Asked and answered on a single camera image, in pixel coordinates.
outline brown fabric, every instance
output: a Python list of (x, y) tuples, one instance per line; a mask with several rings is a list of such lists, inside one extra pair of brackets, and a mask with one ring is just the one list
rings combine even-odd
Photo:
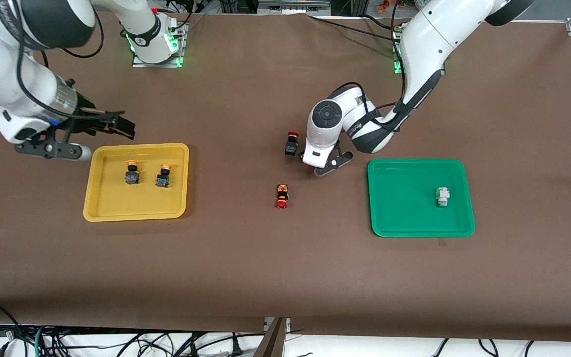
[[(303, 15), (208, 16), (189, 35), (184, 68), (143, 69), (130, 67), (117, 20), (102, 20), (100, 54), (50, 51), (52, 70), (99, 108), (127, 110), (136, 144), (189, 145), (188, 210), (86, 222), (88, 163), (22, 156), (0, 136), (0, 304), (20, 322), (260, 330), (263, 316), (289, 316), (308, 333), (571, 340), (563, 25), (480, 26), (385, 149), (361, 154), (344, 138), (354, 160), (317, 178), (284, 157), (287, 133), (303, 134), (311, 108), (347, 81), (377, 105), (398, 99), (388, 41)], [(374, 158), (461, 160), (476, 233), (374, 235)], [(290, 187), (287, 210), (274, 208), (279, 183)]]

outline cable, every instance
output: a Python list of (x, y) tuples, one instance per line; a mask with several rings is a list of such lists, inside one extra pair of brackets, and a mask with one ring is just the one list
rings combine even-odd
[(140, 339), (142, 335), (143, 334), (136, 334), (131, 340), (129, 340), (129, 342), (125, 343), (124, 346), (122, 346), (122, 348), (120, 349), (120, 351), (118, 351), (118, 355), (116, 355), (116, 357), (120, 357), (120, 355), (122, 355), (122, 353), (127, 349), (127, 347), (129, 347), (130, 344), (133, 344), (138, 339)]
[(201, 345), (200, 347), (196, 348), (194, 351), (191, 351), (191, 353), (189, 353), (188, 356), (192, 356), (193, 354), (197, 355), (197, 351), (201, 350), (202, 348), (205, 348), (205, 347), (210, 346), (212, 344), (216, 344), (216, 343), (220, 343), (222, 341), (232, 339), (233, 337), (239, 338), (239, 337), (250, 337), (250, 336), (263, 336), (263, 335), (265, 335), (265, 334), (263, 334), (263, 333), (262, 334), (241, 334), (241, 335), (233, 335), (233, 336), (224, 337), (222, 339), (215, 340), (215, 341), (212, 341), (210, 343)]
[(394, 5), (394, 10), (392, 11), (392, 28), (391, 28), (391, 32), (392, 32), (392, 46), (394, 47), (394, 54), (396, 55), (396, 57), (398, 58), (398, 63), (400, 64), (400, 71), (402, 72), (402, 95), (400, 96), (400, 101), (402, 101), (404, 103), (404, 95), (405, 95), (405, 89), (406, 89), (406, 73), (404, 70), (404, 63), (402, 62), (402, 54), (400, 54), (398, 52), (398, 47), (396, 46), (396, 41), (394, 38), (394, 19), (396, 17), (396, 9), (398, 8), (398, 3), (399, 1), (397, 1)]
[(336, 16), (340, 16), (341, 13), (342, 13), (342, 11), (345, 10), (345, 9), (347, 9), (347, 5), (349, 5), (349, 3), (351, 3), (351, 0), (347, 0), (347, 1), (345, 2), (345, 5), (343, 6), (342, 9), (340, 9), (340, 11), (338, 11), (338, 13), (336, 13)]
[(181, 27), (183, 27), (184, 25), (186, 25), (186, 23), (188, 23), (188, 21), (191, 19), (191, 15), (192, 15), (192, 13), (189, 13), (188, 16), (186, 17), (186, 19), (185, 19), (183, 22), (179, 23), (179, 25), (177, 25), (176, 27), (172, 27), (172, 28), (171, 28), (171, 31), (175, 31), (175, 30), (177, 30), (177, 29), (181, 29)]
[(322, 18), (316, 18), (316, 17), (314, 17), (314, 16), (310, 16), (310, 18), (313, 18), (314, 20), (317, 20), (317, 21), (320, 21), (320, 22), (329, 23), (330, 25), (342, 27), (343, 29), (360, 32), (361, 34), (366, 34), (366, 35), (369, 35), (369, 36), (374, 36), (374, 37), (376, 37), (376, 38), (388, 39), (388, 40), (390, 40), (390, 41), (393, 41), (393, 40), (394, 40), (394, 39), (392, 39), (392, 38), (387, 38), (387, 37), (381, 36), (381, 35), (379, 35), (379, 34), (372, 34), (372, 32), (367, 32), (367, 31), (363, 31), (363, 30), (359, 30), (359, 29), (354, 29), (353, 27), (349, 27), (349, 26), (345, 26), (345, 25), (340, 25), (340, 23), (335, 23), (335, 22), (327, 21), (327, 20), (324, 20), (324, 19), (322, 19)]
[(523, 353), (523, 357), (528, 357), (528, 352), (530, 351), (530, 346), (534, 343), (534, 340), (530, 340), (528, 344), (525, 346), (525, 352)]
[[(176, 6), (176, 4), (175, 4), (175, 2), (169, 1), (168, 3), (171, 4), (171, 5), (173, 5), (173, 8), (175, 9), (175, 11), (177, 11), (177, 13), (180, 13), (180, 12), (179, 12), (179, 9), (177, 8), (177, 6)], [(188, 8), (186, 7), (186, 5), (182, 4), (182, 6), (184, 7), (184, 9), (186, 10), (187, 13), (191, 13), (190, 11), (188, 11)]]
[(360, 83), (358, 83), (358, 82), (347, 82), (345, 84), (341, 84), (338, 88), (333, 90), (332, 93), (334, 93), (335, 91), (337, 91), (341, 88), (345, 88), (347, 86), (357, 86), (358, 88), (360, 88), (360, 92), (362, 93), (361, 97), (362, 97), (363, 103), (365, 104), (365, 113), (369, 113), (369, 108), (367, 107), (367, 95), (365, 95), (365, 90), (363, 89), (363, 86), (360, 85)]
[(190, 346), (190, 344), (195, 343), (197, 339), (199, 339), (204, 335), (206, 335), (206, 332), (193, 332), (191, 337), (189, 337), (186, 341), (184, 341), (182, 346), (179, 346), (177, 351), (175, 351), (175, 353), (171, 357), (178, 357), (182, 352), (184, 352), (184, 350), (186, 350), (186, 348), (188, 348), (188, 346)]
[(12, 321), (12, 323), (14, 324), (14, 327), (16, 328), (16, 330), (19, 332), (19, 335), (23, 336), (24, 334), (21, 330), (21, 325), (19, 325), (18, 321), (16, 321), (14, 316), (12, 316), (12, 314), (10, 312), (8, 312), (6, 309), (4, 309), (1, 306), (0, 306), (0, 311), (3, 312), (4, 314), (6, 314), (6, 316), (10, 319), (10, 321)]
[(21, 16), (21, 13), (22, 13), (21, 7), (17, 1), (13, 1), (12, 4), (14, 7), (14, 12), (16, 13), (16, 20), (17, 20), (16, 26), (17, 26), (17, 30), (19, 32), (19, 53), (18, 53), (18, 57), (17, 57), (17, 61), (16, 61), (16, 81), (19, 84), (21, 91), (23, 91), (23, 94), (25, 94), (30, 100), (32, 100), (32, 102), (36, 103), (41, 108), (46, 109), (47, 111), (50, 111), (50, 112), (54, 113), (55, 115), (64, 116), (64, 117), (70, 118), (70, 119), (111, 120), (111, 119), (114, 119), (116, 115), (121, 115), (122, 113), (124, 113), (124, 111), (117, 111), (117, 112), (105, 111), (104, 115), (89, 115), (89, 116), (87, 116), (87, 115), (73, 115), (70, 113), (66, 113), (66, 112), (62, 112), (62, 111), (59, 111), (57, 109), (54, 109), (54, 108), (48, 106), (47, 104), (41, 102), (41, 100), (38, 100), (36, 97), (34, 97), (34, 95), (32, 95), (32, 93), (30, 93), (28, 88), (26, 88), (25, 84), (23, 84), (23, 79), (22, 79), (22, 75), (21, 75), (21, 69), (22, 69), (22, 65), (23, 65), (23, 56), (25, 56), (25, 54), (23, 53), (23, 49), (25, 48), (24, 38), (26, 35), (25, 30), (23, 30), (23, 16)]
[(39, 354), (39, 339), (41, 339), (41, 331), (43, 331), (43, 326), (39, 327), (39, 330), (34, 337), (34, 357), (41, 357)]
[(237, 357), (244, 354), (244, 350), (239, 347), (239, 339), (237, 338), (237, 334), (233, 332), (233, 352), (231, 353), (232, 357)]
[(225, 4), (225, 5), (234, 5), (234, 4), (236, 4), (236, 3), (238, 2), (238, 0), (234, 0), (234, 1), (231, 1), (231, 2), (226, 1), (226, 0), (217, 0), (217, 1), (219, 1), (219, 2), (221, 2), (222, 4)]
[(379, 22), (378, 20), (376, 20), (376, 18), (374, 18), (373, 16), (369, 16), (368, 14), (364, 14), (363, 15), (364, 18), (369, 18), (369, 20), (372, 20), (376, 25), (382, 27), (385, 30), (392, 30), (393, 27), (391, 26), (387, 26), (385, 24), (383, 24), (382, 22)]
[(495, 345), (495, 342), (492, 341), (492, 339), (489, 339), (489, 341), (490, 341), (490, 344), (492, 344), (492, 348), (494, 348), (494, 350), (495, 350), (494, 353), (490, 352), (487, 348), (485, 348), (485, 346), (483, 345), (482, 339), (478, 339), (477, 341), (479, 341), (480, 347), (482, 348), (482, 350), (484, 350), (485, 353), (488, 353), (492, 357), (499, 357), (499, 351), (497, 350), (497, 346)]
[(0, 357), (4, 357), (6, 355), (6, 350), (7, 350), (7, 346), (10, 344), (10, 341), (8, 341), (7, 343), (5, 343), (1, 348), (0, 348)]
[(46, 52), (41, 50), (41, 57), (43, 57), (43, 67), (50, 69), (50, 65), (48, 64), (48, 55)]
[(158, 346), (158, 345), (156, 344), (156, 341), (158, 341), (159, 339), (163, 338), (165, 335), (168, 335), (168, 334), (161, 334), (161, 335), (159, 335), (158, 337), (154, 338), (152, 341), (147, 341), (147, 340), (145, 340), (145, 342), (146, 342), (147, 344), (145, 344), (144, 346), (140, 346), (140, 350), (138, 351), (138, 355), (139, 355), (139, 356), (143, 355), (143, 354), (145, 353), (145, 351), (147, 350), (147, 348), (149, 348), (150, 350), (151, 350), (152, 348), (157, 348), (157, 349), (159, 349), (159, 350), (165, 351), (165, 355), (166, 355), (166, 356), (172, 355), (172, 354), (173, 354), (173, 349), (171, 349), (171, 352), (168, 352), (168, 350), (166, 350), (165, 348), (161, 348), (160, 346)]
[(68, 50), (66, 48), (62, 48), (61, 50), (64, 50), (65, 52), (68, 52), (68, 54), (71, 54), (72, 56), (78, 57), (80, 59), (88, 59), (89, 57), (93, 57), (93, 56), (97, 55), (98, 52), (100, 52), (100, 50), (103, 48), (103, 43), (105, 42), (105, 32), (103, 31), (103, 23), (100, 22), (100, 18), (98, 17), (96, 10), (94, 10), (94, 16), (96, 17), (96, 20), (98, 21), (98, 29), (100, 30), (100, 43), (98, 44), (98, 48), (95, 51), (93, 51), (91, 54), (88, 54), (88, 55), (75, 54), (74, 52), (71, 52), (70, 50)]
[(195, 29), (195, 27), (197, 26), (198, 23), (200, 23), (200, 21), (202, 21), (202, 18), (205, 18), (206, 15), (205, 14), (200, 14), (200, 18), (197, 19), (197, 21), (195, 21), (195, 23), (188, 28), (188, 30), (186, 30), (186, 32), (184, 33), (184, 36), (188, 35), (188, 32), (191, 32), (193, 29)]
[(442, 340), (440, 347), (438, 348), (437, 352), (435, 352), (435, 355), (433, 355), (433, 357), (440, 357), (440, 353), (442, 353), (442, 350), (444, 349), (444, 345), (446, 345), (446, 343), (448, 341), (449, 341), (449, 339), (443, 339)]
[(390, 106), (395, 106), (396, 102), (393, 103), (387, 103), (387, 104), (381, 104), (380, 106), (377, 106), (376, 108), (374, 108), (374, 110), (380, 109), (380, 108), (385, 108), (385, 107), (390, 107)]

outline green tray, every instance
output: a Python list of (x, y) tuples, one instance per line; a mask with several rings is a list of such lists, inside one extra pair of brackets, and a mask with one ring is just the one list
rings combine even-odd
[[(466, 170), (451, 159), (376, 159), (368, 167), (371, 227), (380, 237), (468, 237), (475, 231)], [(448, 187), (449, 205), (435, 190)]]

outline power cord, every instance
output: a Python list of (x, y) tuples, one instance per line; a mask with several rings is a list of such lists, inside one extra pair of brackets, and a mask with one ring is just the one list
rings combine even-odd
[(184, 20), (183, 22), (179, 23), (179, 25), (177, 25), (176, 27), (172, 27), (171, 31), (175, 31), (177, 29), (181, 29), (184, 25), (186, 25), (188, 23), (188, 21), (191, 19), (191, 15), (192, 13), (189, 13), (188, 16), (186, 17), (186, 20)]
[(376, 18), (374, 18), (373, 16), (369, 16), (368, 14), (364, 14), (363, 17), (364, 17), (364, 18), (369, 18), (369, 20), (372, 20), (376, 25), (378, 25), (379, 27), (382, 27), (383, 29), (386, 29), (386, 30), (392, 30), (392, 29), (393, 29), (393, 27), (387, 26), (387, 25), (383, 24), (382, 22), (379, 22), (379, 21), (376, 20)]
[(492, 341), (492, 339), (489, 339), (490, 344), (492, 344), (492, 348), (495, 350), (495, 352), (490, 352), (487, 348), (485, 348), (485, 346), (483, 345), (482, 339), (478, 339), (477, 341), (480, 343), (480, 347), (482, 348), (482, 350), (484, 350), (485, 353), (488, 353), (492, 357), (499, 357), (499, 351), (497, 350), (497, 346), (495, 344), (495, 341)]
[(244, 354), (244, 350), (239, 347), (239, 339), (237, 338), (235, 332), (233, 332), (233, 353), (232, 357), (237, 357)]
[(222, 341), (226, 341), (229, 339), (238, 338), (238, 337), (249, 337), (249, 336), (263, 336), (263, 335), (265, 335), (265, 334), (263, 334), (263, 333), (262, 334), (241, 334), (241, 335), (233, 335), (233, 336), (224, 337), (222, 339), (215, 340), (215, 341), (212, 341), (210, 343), (201, 345), (200, 347), (196, 348), (194, 351), (191, 351), (191, 353), (189, 353), (188, 356), (189, 357), (190, 356), (197, 356), (197, 351), (201, 350), (202, 348), (205, 348), (205, 347), (208, 347), (212, 344), (220, 343)]
[(405, 89), (406, 89), (406, 73), (404, 70), (404, 63), (402, 61), (402, 55), (398, 52), (398, 47), (396, 46), (396, 40), (394, 37), (394, 20), (396, 18), (396, 9), (398, 9), (397, 1), (394, 5), (394, 10), (392, 11), (392, 26), (391, 26), (391, 33), (392, 33), (392, 46), (394, 47), (394, 54), (398, 58), (398, 63), (400, 64), (400, 71), (402, 72), (402, 95), (400, 96), (400, 101), (404, 100)]
[(0, 357), (4, 357), (6, 355), (6, 350), (7, 350), (7, 346), (10, 344), (10, 341), (8, 341), (7, 343), (4, 344), (4, 346), (2, 346), (0, 348)]
[(443, 339), (442, 343), (440, 343), (440, 347), (438, 348), (437, 352), (435, 352), (435, 355), (433, 355), (432, 357), (440, 357), (440, 353), (442, 353), (442, 350), (444, 349), (444, 345), (446, 345), (446, 343), (449, 341), (449, 339)]
[(91, 54), (88, 55), (80, 55), (80, 54), (75, 54), (74, 52), (71, 52), (70, 50), (66, 49), (66, 48), (62, 48), (61, 50), (64, 50), (65, 52), (68, 52), (68, 54), (74, 56), (74, 57), (78, 57), (80, 59), (88, 59), (89, 57), (93, 57), (95, 55), (98, 54), (98, 52), (100, 52), (100, 50), (103, 48), (103, 43), (105, 42), (105, 32), (103, 31), (103, 23), (100, 22), (100, 18), (98, 17), (98, 13), (96, 12), (96, 10), (94, 10), (94, 16), (96, 17), (96, 21), (98, 21), (98, 29), (100, 30), (100, 43), (98, 44), (98, 48), (93, 51)]
[(523, 357), (528, 357), (528, 352), (530, 352), (530, 346), (534, 343), (534, 340), (530, 340), (528, 344), (525, 345), (525, 352), (523, 353)]
[(41, 50), (41, 57), (43, 57), (43, 67), (50, 69), (50, 65), (48, 64), (48, 55), (46, 55), (46, 52)]
[(369, 35), (369, 36), (374, 36), (375, 38), (388, 39), (389, 41), (393, 41), (392, 38), (388, 38), (388, 37), (385, 37), (385, 36), (381, 36), (381, 35), (379, 35), (379, 34), (374, 34), (374, 33), (372, 33), (372, 32), (367, 32), (367, 31), (355, 29), (355, 28), (353, 28), (353, 27), (341, 25), (340, 23), (335, 23), (335, 22), (327, 21), (327, 20), (324, 20), (324, 19), (322, 19), (322, 18), (316, 18), (316, 17), (314, 17), (314, 16), (310, 16), (310, 18), (313, 18), (314, 20), (317, 20), (317, 21), (320, 21), (320, 22), (328, 23), (328, 24), (333, 25), (333, 26), (342, 27), (343, 29), (360, 32), (361, 34), (365, 34), (365, 35)]

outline black cable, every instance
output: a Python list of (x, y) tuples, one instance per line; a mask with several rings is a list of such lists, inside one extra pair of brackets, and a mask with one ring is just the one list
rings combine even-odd
[(8, 341), (7, 343), (5, 343), (1, 348), (0, 348), (0, 357), (4, 357), (6, 355), (6, 350), (7, 350), (7, 346), (10, 344), (10, 341)]
[[(396, 9), (398, 8), (398, 3), (399, 1), (395, 3), (394, 10), (392, 11), (392, 29), (391, 29), (392, 38), (394, 38), (394, 19), (396, 17)], [(400, 101), (404, 103), (404, 95), (406, 89), (406, 73), (404, 70), (404, 63), (402, 62), (402, 55), (398, 52), (398, 47), (396, 46), (395, 39), (392, 40), (392, 46), (394, 47), (394, 54), (398, 58), (398, 63), (400, 64), (400, 71), (402, 72), (402, 95), (400, 97)]]
[(16, 81), (19, 84), (21, 91), (23, 91), (23, 94), (25, 94), (30, 100), (32, 100), (32, 102), (36, 103), (41, 108), (46, 109), (47, 111), (50, 111), (50, 112), (54, 113), (55, 115), (60, 115), (60, 116), (64, 116), (66, 118), (71, 118), (71, 119), (111, 120), (111, 119), (114, 119), (117, 115), (121, 115), (122, 113), (124, 113), (124, 111), (117, 111), (117, 112), (105, 111), (104, 115), (72, 115), (70, 113), (66, 113), (66, 112), (62, 112), (62, 111), (59, 111), (57, 109), (54, 109), (54, 108), (48, 106), (47, 104), (41, 102), (41, 100), (38, 100), (36, 97), (34, 97), (34, 95), (32, 95), (32, 93), (30, 93), (28, 88), (26, 88), (25, 84), (23, 84), (23, 79), (22, 79), (22, 75), (21, 75), (21, 69), (22, 69), (22, 65), (23, 65), (23, 56), (25, 56), (25, 54), (23, 53), (23, 50), (25, 48), (25, 45), (24, 45), (25, 40), (24, 39), (26, 36), (25, 30), (23, 30), (23, 16), (21, 16), (21, 13), (22, 13), (21, 7), (17, 1), (13, 1), (12, 4), (14, 7), (14, 12), (16, 13), (16, 26), (17, 26), (17, 30), (19, 32), (19, 53), (18, 53), (18, 57), (17, 57), (17, 61), (16, 61)]
[(197, 339), (199, 339), (204, 335), (206, 335), (206, 332), (193, 332), (191, 337), (189, 337), (186, 341), (184, 341), (182, 346), (179, 346), (177, 351), (175, 351), (175, 353), (171, 357), (178, 357), (182, 352), (184, 352), (184, 350), (186, 350), (186, 348), (188, 348), (188, 346), (190, 346), (190, 344), (195, 343)]
[(359, 30), (359, 29), (354, 29), (353, 27), (349, 27), (349, 26), (345, 26), (345, 25), (340, 25), (340, 23), (335, 23), (335, 22), (327, 21), (327, 20), (324, 20), (324, 19), (322, 19), (322, 18), (316, 18), (316, 17), (314, 17), (314, 16), (310, 16), (310, 18), (313, 18), (314, 20), (317, 20), (317, 21), (320, 21), (320, 22), (329, 23), (330, 25), (342, 27), (343, 29), (360, 32), (361, 34), (366, 34), (366, 35), (374, 36), (374, 37), (376, 37), (376, 38), (381, 38), (381, 39), (388, 39), (388, 40), (390, 40), (390, 41), (392, 41), (392, 42), (394, 41), (392, 38), (387, 38), (387, 37), (381, 36), (381, 35), (379, 35), (379, 34), (372, 34), (372, 32), (367, 32), (367, 31), (363, 31), (363, 30)]
[(88, 59), (89, 57), (93, 57), (93, 56), (97, 55), (98, 52), (100, 52), (100, 50), (103, 48), (103, 43), (105, 42), (105, 32), (103, 31), (103, 23), (100, 22), (100, 18), (98, 17), (96, 10), (94, 10), (94, 16), (96, 17), (96, 20), (98, 21), (98, 29), (100, 30), (100, 43), (98, 44), (98, 48), (95, 51), (93, 51), (91, 54), (88, 54), (88, 55), (75, 54), (74, 52), (71, 52), (70, 50), (68, 50), (66, 48), (62, 48), (61, 50), (64, 50), (65, 52), (68, 52), (68, 54), (71, 54), (72, 56), (78, 57), (80, 59)]
[(226, 5), (234, 5), (237, 3), (238, 0), (234, 0), (234, 1), (226, 1), (226, 0), (217, 0), (219, 2), (221, 2), (222, 4), (226, 4)]
[(379, 21), (376, 20), (376, 18), (374, 18), (373, 16), (369, 16), (368, 14), (364, 14), (363, 17), (364, 17), (364, 18), (369, 18), (369, 20), (372, 20), (376, 25), (382, 27), (382, 28), (385, 29), (385, 30), (392, 30), (392, 29), (393, 29), (393, 27), (387, 26), (387, 25), (385, 25), (384, 23), (379, 22)]
[(482, 348), (482, 350), (484, 350), (485, 353), (488, 353), (492, 357), (499, 357), (499, 351), (497, 350), (497, 346), (495, 345), (495, 342), (492, 341), (492, 339), (489, 339), (489, 341), (490, 344), (492, 344), (492, 348), (494, 348), (495, 352), (490, 352), (487, 348), (485, 348), (482, 339), (478, 339), (477, 341), (480, 343), (480, 347)]
[(201, 345), (200, 347), (196, 348), (194, 351), (191, 351), (191, 353), (189, 353), (188, 356), (192, 356), (193, 353), (195, 353), (195, 355), (197, 355), (197, 351), (201, 350), (202, 348), (208, 347), (208, 346), (210, 346), (210, 345), (212, 345), (212, 344), (216, 344), (216, 343), (220, 343), (220, 342), (222, 342), (222, 341), (226, 341), (226, 340), (232, 339), (233, 337), (249, 337), (249, 336), (263, 336), (263, 335), (265, 335), (265, 334), (263, 334), (263, 333), (262, 333), (262, 334), (241, 334), (241, 335), (234, 335), (234, 336), (224, 337), (224, 338), (222, 338), (222, 339), (215, 340), (215, 341), (212, 341), (212, 342), (210, 342), (210, 343)]
[(129, 340), (129, 342), (125, 343), (124, 346), (122, 346), (122, 348), (120, 349), (120, 351), (118, 351), (118, 355), (116, 355), (116, 357), (120, 357), (120, 355), (122, 355), (122, 353), (127, 349), (127, 347), (129, 347), (130, 344), (133, 344), (134, 342), (138, 341), (138, 339), (140, 339), (140, 337), (143, 334), (136, 334), (131, 340)]
[(191, 15), (192, 15), (192, 13), (189, 13), (188, 16), (186, 17), (186, 19), (183, 22), (179, 23), (179, 25), (177, 25), (176, 27), (172, 27), (171, 31), (181, 29), (182, 26), (186, 25), (186, 23), (191, 19)]
[(158, 337), (156, 337), (155, 339), (153, 339), (152, 341), (147, 341), (144, 340), (143, 342), (147, 343), (145, 345), (140, 346), (140, 350), (138, 351), (138, 356), (142, 356), (145, 354), (145, 351), (147, 350), (147, 348), (149, 348), (150, 350), (152, 350), (153, 348), (157, 348), (161, 351), (165, 352), (165, 356), (168, 357), (169, 355), (173, 354), (173, 350), (171, 350), (171, 352), (169, 352), (168, 350), (166, 350), (166, 348), (163, 348), (161, 346), (158, 346), (156, 344), (156, 341), (158, 341), (159, 339), (163, 338), (165, 336), (165, 334), (161, 334)]
[(122, 344), (115, 344), (115, 345), (111, 345), (111, 346), (95, 346), (95, 345), (74, 345), (74, 346), (66, 346), (66, 345), (62, 345), (61, 348), (63, 350), (79, 350), (79, 349), (83, 349), (83, 348), (96, 348), (98, 350), (107, 350), (108, 348), (115, 348), (115, 347), (120, 347), (120, 346), (124, 346), (125, 343)]
[(449, 339), (443, 339), (442, 343), (440, 344), (440, 347), (438, 348), (437, 352), (435, 352), (435, 355), (433, 355), (433, 357), (439, 357), (440, 353), (442, 353), (442, 350), (444, 349), (444, 345), (446, 345), (446, 343), (449, 341)]
[(534, 340), (530, 340), (528, 344), (525, 346), (525, 352), (523, 353), (523, 357), (528, 357), (528, 352), (530, 351), (530, 346), (534, 343)]
[(50, 65), (48, 64), (48, 55), (46, 52), (41, 50), (41, 57), (43, 57), (43, 67), (50, 69)]
[(357, 86), (358, 88), (360, 88), (360, 92), (362, 93), (362, 100), (363, 103), (365, 104), (365, 113), (369, 113), (369, 108), (367, 106), (367, 95), (365, 95), (365, 90), (363, 89), (363, 86), (360, 85), (360, 83), (358, 82), (347, 82), (345, 84), (341, 84), (338, 88), (336, 88), (335, 90), (332, 91), (332, 93), (334, 93), (335, 91), (343, 88), (343, 87), (347, 87), (347, 86)]
[(14, 316), (12, 316), (12, 314), (10, 312), (8, 312), (6, 309), (4, 309), (1, 306), (0, 306), (0, 311), (3, 312), (10, 319), (10, 321), (12, 321), (12, 323), (14, 324), (14, 327), (19, 332), (19, 336), (24, 337), (25, 335), (22, 332), (21, 325), (19, 325), (18, 321), (16, 321)]
[(175, 11), (176, 11), (177, 13), (179, 13), (179, 9), (177, 8), (175, 2), (169, 1), (168, 4), (173, 5)]
[(244, 350), (239, 347), (239, 339), (237, 338), (237, 334), (233, 332), (233, 351), (231, 353), (232, 357), (237, 357), (244, 354)]
[(171, 343), (171, 350), (175, 351), (175, 344), (173, 343), (173, 339), (170, 337), (168, 332), (167, 332), (166, 336), (169, 339), (169, 342)]
[(390, 106), (395, 106), (395, 105), (396, 105), (396, 102), (387, 103), (387, 104), (381, 104), (380, 106), (377, 106), (376, 108), (374, 108), (374, 110), (380, 109), (380, 108), (385, 108), (385, 107), (390, 107)]

